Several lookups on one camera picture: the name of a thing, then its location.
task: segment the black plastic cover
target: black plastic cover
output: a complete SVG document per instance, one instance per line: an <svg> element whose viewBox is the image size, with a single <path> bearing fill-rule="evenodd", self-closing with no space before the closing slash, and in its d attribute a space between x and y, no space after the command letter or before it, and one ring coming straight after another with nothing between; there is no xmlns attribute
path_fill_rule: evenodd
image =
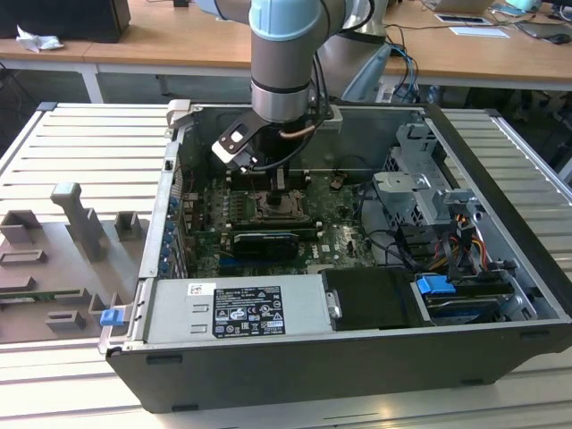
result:
<svg viewBox="0 0 572 429"><path fill-rule="evenodd" d="M326 291L337 294L340 302L341 318L332 319L334 331L422 326L409 271L371 266L324 270L322 276Z"/></svg>

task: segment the blue cable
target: blue cable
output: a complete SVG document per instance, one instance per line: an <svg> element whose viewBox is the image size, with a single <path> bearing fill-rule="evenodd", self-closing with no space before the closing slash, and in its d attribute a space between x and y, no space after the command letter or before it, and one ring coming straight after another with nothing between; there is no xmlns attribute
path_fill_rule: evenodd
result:
<svg viewBox="0 0 572 429"><path fill-rule="evenodd" d="M401 100L405 100L405 98L409 95L409 93L411 92L411 89L413 89L413 82L414 82L414 68L413 68L413 63L411 62L411 58L409 57L409 55L407 55L405 52L403 52L401 49L399 49L398 47L396 47L395 45L391 45L391 47L393 48L393 50L395 50L398 54L400 54L403 59L405 60L407 66L408 66L408 70L409 70L409 86L408 86L408 90L405 93L405 96L403 96L401 98Z"/></svg>

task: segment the blue latch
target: blue latch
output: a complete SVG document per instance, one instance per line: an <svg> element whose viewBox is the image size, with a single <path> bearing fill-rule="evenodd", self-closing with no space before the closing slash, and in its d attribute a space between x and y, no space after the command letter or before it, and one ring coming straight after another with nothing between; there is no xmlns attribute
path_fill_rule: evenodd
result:
<svg viewBox="0 0 572 429"><path fill-rule="evenodd" d="M455 293L455 286L447 282L446 275L424 275L417 280L422 295L426 293Z"/></svg>
<svg viewBox="0 0 572 429"><path fill-rule="evenodd" d="M123 326L123 316L125 310L121 308L110 308L104 310L99 318L99 324L102 326Z"/></svg>

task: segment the paper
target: paper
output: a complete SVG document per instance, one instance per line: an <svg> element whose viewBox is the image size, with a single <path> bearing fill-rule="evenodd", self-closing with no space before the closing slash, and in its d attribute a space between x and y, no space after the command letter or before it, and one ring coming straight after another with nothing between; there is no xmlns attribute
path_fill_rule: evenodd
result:
<svg viewBox="0 0 572 429"><path fill-rule="evenodd" d="M29 51L34 51L36 54L40 50L59 49L63 47L62 42L60 42L60 39L56 36L36 36L35 34L24 31L20 26L18 26L18 35L16 41L24 48Z"/></svg>
<svg viewBox="0 0 572 429"><path fill-rule="evenodd" d="M500 29L483 29L475 27L450 27L450 30L457 36L477 36L479 38L510 38L510 36Z"/></svg>

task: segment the motherboard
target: motherboard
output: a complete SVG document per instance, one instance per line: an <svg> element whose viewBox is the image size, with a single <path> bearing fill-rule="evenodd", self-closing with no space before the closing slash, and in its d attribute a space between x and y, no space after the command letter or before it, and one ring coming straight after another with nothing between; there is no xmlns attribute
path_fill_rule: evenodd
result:
<svg viewBox="0 0 572 429"><path fill-rule="evenodd" d="M305 172L292 177L297 187L277 199L260 178L227 176L187 194L189 273L312 274L375 265L371 243L358 227L358 187L343 180L331 172Z"/></svg>

